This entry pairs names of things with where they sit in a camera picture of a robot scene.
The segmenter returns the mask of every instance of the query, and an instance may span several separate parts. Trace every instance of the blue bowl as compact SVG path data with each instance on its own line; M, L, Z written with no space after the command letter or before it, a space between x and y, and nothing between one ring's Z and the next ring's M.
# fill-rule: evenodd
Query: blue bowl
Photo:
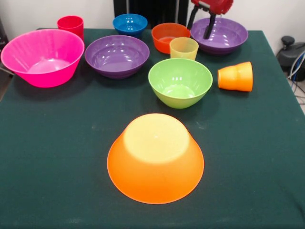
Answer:
M127 13L117 16L112 23L119 34L140 37L147 26L147 19L139 14Z

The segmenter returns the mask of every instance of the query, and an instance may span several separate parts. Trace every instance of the plastic bowl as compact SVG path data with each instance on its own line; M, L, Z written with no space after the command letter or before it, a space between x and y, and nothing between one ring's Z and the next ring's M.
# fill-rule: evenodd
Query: plastic bowl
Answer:
M162 23L152 29L152 38L156 49L165 54L170 54L172 39L190 36L190 31L184 25L177 23Z
M192 192L203 175L203 154L177 119L146 114L134 119L113 143L107 169L126 196L166 204Z
M139 14L127 13L117 16L112 23L119 34L140 37L147 26L147 19Z
M74 33L44 29L25 33L9 42L1 53L3 64L36 87L55 87L72 78L84 52Z
M241 24L226 18L217 18L208 40L203 38L209 18L196 21L191 29L199 48L212 55L226 55L240 47L248 39L248 31Z
M157 97L172 108L187 108L212 86L211 72L201 63L173 58L155 64L148 73L149 83Z
M85 51L87 63L103 76L123 79L135 74L147 61L149 48L141 40L124 35L102 37Z

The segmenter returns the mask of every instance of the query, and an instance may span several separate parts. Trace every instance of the red cup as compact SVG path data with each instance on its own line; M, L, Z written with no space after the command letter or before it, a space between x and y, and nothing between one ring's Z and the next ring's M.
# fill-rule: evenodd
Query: red cup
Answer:
M57 21L60 30L73 32L79 37L84 34L84 20L79 16L65 16Z

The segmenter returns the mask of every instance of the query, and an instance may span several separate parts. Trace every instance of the robotic arm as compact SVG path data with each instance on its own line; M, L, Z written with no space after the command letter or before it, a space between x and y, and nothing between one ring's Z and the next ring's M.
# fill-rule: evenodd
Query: robotic arm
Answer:
M191 30L195 15L199 9L210 13L210 23L205 29L204 39L209 39L215 24L216 15L226 14L233 4L233 0L191 0L191 2L195 5L187 25L188 30Z

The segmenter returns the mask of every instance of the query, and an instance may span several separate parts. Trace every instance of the translucent yellow cup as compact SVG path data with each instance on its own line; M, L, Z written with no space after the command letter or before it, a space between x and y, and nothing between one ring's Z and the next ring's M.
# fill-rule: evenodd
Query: translucent yellow cup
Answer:
M195 60L199 45L197 41L187 37L177 37L170 42L171 58Z

